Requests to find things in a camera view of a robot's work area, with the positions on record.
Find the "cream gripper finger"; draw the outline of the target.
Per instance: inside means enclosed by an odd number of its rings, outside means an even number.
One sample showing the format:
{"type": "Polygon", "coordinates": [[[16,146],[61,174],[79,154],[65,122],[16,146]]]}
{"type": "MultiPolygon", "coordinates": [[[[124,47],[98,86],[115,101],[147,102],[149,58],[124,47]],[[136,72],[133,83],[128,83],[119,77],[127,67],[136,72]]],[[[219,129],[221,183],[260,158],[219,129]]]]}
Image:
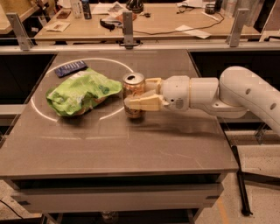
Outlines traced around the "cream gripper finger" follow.
{"type": "Polygon", "coordinates": [[[156,94],[160,93],[162,79],[161,78],[149,78],[145,80],[145,91],[153,90],[156,94]]]}
{"type": "Polygon", "coordinates": [[[129,109],[160,111],[165,106],[168,106],[169,102],[161,94],[151,90],[141,95],[129,95],[124,99],[124,105],[129,109]]]}

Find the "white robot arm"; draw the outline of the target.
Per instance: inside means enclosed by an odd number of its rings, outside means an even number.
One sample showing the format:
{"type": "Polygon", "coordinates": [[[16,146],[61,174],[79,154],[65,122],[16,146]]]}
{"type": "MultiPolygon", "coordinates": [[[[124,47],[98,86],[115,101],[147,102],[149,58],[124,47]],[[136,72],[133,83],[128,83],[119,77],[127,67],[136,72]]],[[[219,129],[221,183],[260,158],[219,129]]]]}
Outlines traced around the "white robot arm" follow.
{"type": "Polygon", "coordinates": [[[218,78],[149,78],[144,92],[125,97],[124,105],[143,111],[200,109],[223,118],[251,112],[280,135],[280,92],[241,66],[225,69],[218,78]]]}

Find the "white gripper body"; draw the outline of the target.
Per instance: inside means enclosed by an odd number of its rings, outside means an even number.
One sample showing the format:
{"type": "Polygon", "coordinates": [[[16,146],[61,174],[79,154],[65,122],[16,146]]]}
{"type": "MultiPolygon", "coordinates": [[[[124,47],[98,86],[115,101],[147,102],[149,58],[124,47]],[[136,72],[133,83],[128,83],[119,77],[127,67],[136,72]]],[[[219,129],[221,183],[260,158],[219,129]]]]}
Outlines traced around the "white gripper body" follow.
{"type": "Polygon", "coordinates": [[[190,78],[172,76],[161,84],[160,94],[164,99],[164,109],[186,111],[189,109],[190,78]]]}

